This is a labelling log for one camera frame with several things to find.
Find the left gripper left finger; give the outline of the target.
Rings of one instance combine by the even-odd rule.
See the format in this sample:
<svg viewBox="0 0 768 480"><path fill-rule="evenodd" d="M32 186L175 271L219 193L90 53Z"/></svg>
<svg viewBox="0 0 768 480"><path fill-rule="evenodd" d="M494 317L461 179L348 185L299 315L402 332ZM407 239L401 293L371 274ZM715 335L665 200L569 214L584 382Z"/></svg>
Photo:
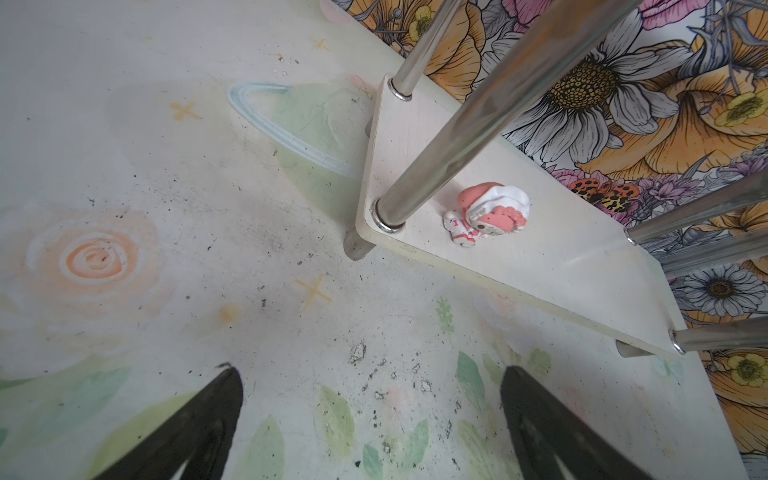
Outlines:
<svg viewBox="0 0 768 480"><path fill-rule="evenodd" d="M243 404L239 371L229 367L104 471L99 479L220 479Z"/></svg>

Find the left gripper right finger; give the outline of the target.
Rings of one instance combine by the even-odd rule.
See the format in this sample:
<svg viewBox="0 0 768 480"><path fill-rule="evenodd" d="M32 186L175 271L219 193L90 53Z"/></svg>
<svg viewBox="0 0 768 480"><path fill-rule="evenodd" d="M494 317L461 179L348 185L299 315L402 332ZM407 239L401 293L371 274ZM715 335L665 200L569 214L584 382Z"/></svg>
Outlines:
<svg viewBox="0 0 768 480"><path fill-rule="evenodd" d="M504 371L500 396L525 479L648 479L519 366Z"/></svg>

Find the pink white hooded toy figure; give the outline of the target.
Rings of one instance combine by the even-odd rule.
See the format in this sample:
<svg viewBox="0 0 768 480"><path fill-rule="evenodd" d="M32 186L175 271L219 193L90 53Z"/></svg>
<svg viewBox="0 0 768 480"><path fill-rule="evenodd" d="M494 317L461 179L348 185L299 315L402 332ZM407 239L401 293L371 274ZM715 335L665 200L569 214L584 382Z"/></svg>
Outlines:
<svg viewBox="0 0 768 480"><path fill-rule="evenodd" d="M453 243L469 248L484 237L502 236L523 229L531 201L520 188L485 182L462 190L458 209L443 215L443 228Z"/></svg>

